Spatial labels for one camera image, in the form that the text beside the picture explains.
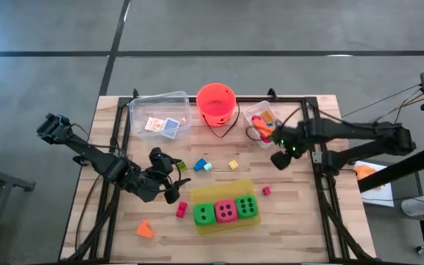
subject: gray floor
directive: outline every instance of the gray floor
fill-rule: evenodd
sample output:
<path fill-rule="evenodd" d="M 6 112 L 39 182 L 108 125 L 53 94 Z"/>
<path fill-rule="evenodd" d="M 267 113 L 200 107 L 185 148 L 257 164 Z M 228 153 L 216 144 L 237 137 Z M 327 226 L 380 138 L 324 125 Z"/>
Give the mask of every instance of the gray floor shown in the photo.
<path fill-rule="evenodd" d="M 0 51 L 108 51 L 122 0 L 0 1 Z M 422 50 L 424 0 L 139 0 L 120 50 Z M 0 58 L 0 171 L 37 181 L 15 191 L 0 229 L 0 264 L 55 261 L 80 168 L 35 135 L 48 112 L 89 127 L 107 58 Z M 239 94 L 336 94 L 342 113 L 420 82 L 424 57 L 118 58 L 108 95 L 186 91 L 223 82 Z M 349 121 L 369 121 L 411 92 Z M 399 121 L 424 148 L 424 113 Z M 400 158 L 383 156 L 395 162 Z M 398 183 L 404 189 L 405 183 Z M 417 222 L 369 213 L 379 258 L 424 264 Z"/>

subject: green dice cube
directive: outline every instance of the green dice cube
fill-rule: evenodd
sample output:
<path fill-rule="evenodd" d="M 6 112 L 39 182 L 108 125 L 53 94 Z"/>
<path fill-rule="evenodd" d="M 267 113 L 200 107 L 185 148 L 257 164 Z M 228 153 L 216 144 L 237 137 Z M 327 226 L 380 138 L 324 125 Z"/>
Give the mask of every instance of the green dice cube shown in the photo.
<path fill-rule="evenodd" d="M 252 218 L 258 215 L 258 203 L 253 195 L 241 196 L 235 199 L 238 218 Z"/>
<path fill-rule="evenodd" d="M 196 225 L 213 225 L 216 223 L 212 202 L 195 205 L 193 215 Z"/>

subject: small red block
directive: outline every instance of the small red block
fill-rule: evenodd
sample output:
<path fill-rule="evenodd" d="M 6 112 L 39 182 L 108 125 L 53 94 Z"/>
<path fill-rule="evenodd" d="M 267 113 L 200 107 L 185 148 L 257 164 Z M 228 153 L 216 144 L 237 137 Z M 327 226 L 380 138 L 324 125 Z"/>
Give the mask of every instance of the small red block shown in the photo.
<path fill-rule="evenodd" d="M 186 208 L 188 207 L 187 202 L 180 202 L 180 206 L 178 207 L 179 210 L 186 211 Z"/>
<path fill-rule="evenodd" d="M 185 212 L 183 210 L 177 210 L 176 217 L 183 218 L 184 217 L 184 213 Z"/>
<path fill-rule="evenodd" d="M 264 196 L 270 195 L 271 194 L 271 190 L 269 189 L 269 187 L 264 187 L 263 188 L 263 194 Z"/>

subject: yellow tray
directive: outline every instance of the yellow tray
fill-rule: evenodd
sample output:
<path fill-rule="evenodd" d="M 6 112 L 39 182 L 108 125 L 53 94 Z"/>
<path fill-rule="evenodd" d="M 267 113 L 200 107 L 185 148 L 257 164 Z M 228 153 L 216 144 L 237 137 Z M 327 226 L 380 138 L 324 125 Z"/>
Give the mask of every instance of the yellow tray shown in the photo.
<path fill-rule="evenodd" d="M 253 182 L 251 180 L 237 180 L 231 183 L 224 183 L 218 185 L 212 185 L 204 188 L 195 188 L 191 191 L 191 202 L 192 205 L 196 205 L 204 202 L 215 203 L 224 199 L 233 199 L 244 196 L 253 195 Z M 253 218 L 238 219 L 234 222 L 225 224 L 214 224 L 214 225 L 196 225 L 196 232 L 198 235 L 208 235 L 212 233 L 218 233 L 226 230 L 234 230 L 243 227 L 249 227 L 253 225 L 259 225 L 261 223 L 261 217 L 259 214 Z"/>

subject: wooden tabletop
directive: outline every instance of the wooden tabletop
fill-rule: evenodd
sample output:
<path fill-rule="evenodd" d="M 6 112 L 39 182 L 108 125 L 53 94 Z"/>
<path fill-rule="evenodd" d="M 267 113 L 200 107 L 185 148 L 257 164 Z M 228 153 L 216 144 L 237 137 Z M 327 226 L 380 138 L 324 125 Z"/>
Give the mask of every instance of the wooden tabletop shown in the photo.
<path fill-rule="evenodd" d="M 316 96 L 321 110 L 340 117 L 336 96 Z M 117 107 L 117 96 L 99 98 L 91 128 L 89 142 L 109 144 Z M 241 111 L 253 103 L 241 103 Z M 299 107 L 297 103 L 271 103 L 272 110 L 279 119 L 284 119 Z M 191 182 L 180 189 L 181 198 L 168 205 L 162 194 L 155 201 L 144 203 L 137 196 L 121 192 L 116 231 L 113 238 L 111 262 L 137 263 L 257 263 L 257 262 L 326 262 L 328 256 L 320 219 L 317 193 L 309 155 L 293 160 L 283 170 L 277 170 L 270 156 L 277 151 L 273 146 L 263 150 L 248 139 L 244 133 L 247 122 L 240 117 L 237 125 L 224 138 L 214 136 L 207 126 L 199 120 L 197 109 L 191 104 L 191 136 L 185 140 L 161 144 L 160 148 L 174 158 L 183 159 L 189 170 L 183 173 Z M 296 125 L 303 119 L 299 111 L 287 123 Z M 120 129 L 119 142 L 123 132 Z M 215 128 L 221 135 L 227 127 Z M 151 146 L 130 136 L 128 156 L 143 169 L 150 166 L 148 154 Z M 328 143 L 332 150 L 348 148 L 345 140 Z M 211 172 L 195 172 L 192 167 L 200 158 L 213 165 Z M 238 162 L 238 168 L 230 169 L 231 160 Z M 173 181 L 177 172 L 171 174 Z M 74 198 L 73 208 L 66 231 L 61 258 L 74 251 L 75 231 L 82 207 L 97 173 L 91 167 L 82 169 L 79 185 Z M 179 201 L 190 202 L 190 191 L 196 187 L 209 186 L 233 180 L 249 178 L 253 181 L 261 224 L 242 230 L 234 230 L 211 236 L 198 236 L 194 228 L 192 207 L 189 205 L 183 219 L 175 216 Z M 79 233 L 82 241 L 93 227 L 101 181 L 96 184 Z M 270 196 L 263 196 L 261 189 L 271 188 Z M 339 197 L 344 225 L 363 249 L 375 257 L 375 250 L 367 224 L 358 183 L 354 173 L 342 171 L 336 178 L 336 190 Z M 147 219 L 155 233 L 152 239 L 141 238 L 135 234 L 142 219 Z M 338 249 L 336 229 L 332 227 L 333 241 Z M 104 249 L 105 230 L 99 242 L 99 253 Z"/>

